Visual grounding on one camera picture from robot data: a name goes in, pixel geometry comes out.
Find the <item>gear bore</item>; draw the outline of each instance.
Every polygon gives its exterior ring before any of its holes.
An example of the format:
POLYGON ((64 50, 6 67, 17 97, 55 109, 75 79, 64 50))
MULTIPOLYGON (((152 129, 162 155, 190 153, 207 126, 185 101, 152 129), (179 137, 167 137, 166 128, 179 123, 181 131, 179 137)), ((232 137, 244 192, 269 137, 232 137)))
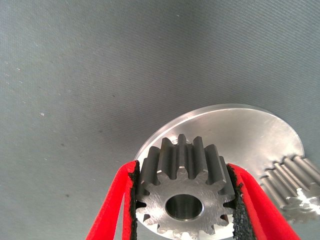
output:
POLYGON ((136 191, 143 223, 157 224, 157 232, 172 231, 173 239, 188 233, 197 239, 199 231, 215 233, 215 225, 227 226, 233 214, 229 203, 235 192, 224 158, 202 138, 187 143, 183 134, 177 144, 162 139, 161 149, 152 146, 143 161, 136 191))

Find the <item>circular metal plate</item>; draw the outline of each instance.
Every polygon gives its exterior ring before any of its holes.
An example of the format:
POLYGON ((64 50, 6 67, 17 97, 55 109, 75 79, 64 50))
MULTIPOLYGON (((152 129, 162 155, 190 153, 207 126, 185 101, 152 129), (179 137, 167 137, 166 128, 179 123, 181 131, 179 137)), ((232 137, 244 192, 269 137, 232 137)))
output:
MULTIPOLYGON (((226 163, 246 169, 258 183, 273 161, 304 156, 298 134, 279 117, 250 105, 219 104, 193 110, 170 121, 144 143, 135 159, 142 165, 151 146, 160 148, 162 138, 174 142, 179 134, 184 134, 189 142, 201 136, 204 146, 215 144, 226 163)), ((146 227, 157 232, 157 226, 146 227)), ((229 224, 205 239, 228 238, 233 235, 232 231, 229 224)))

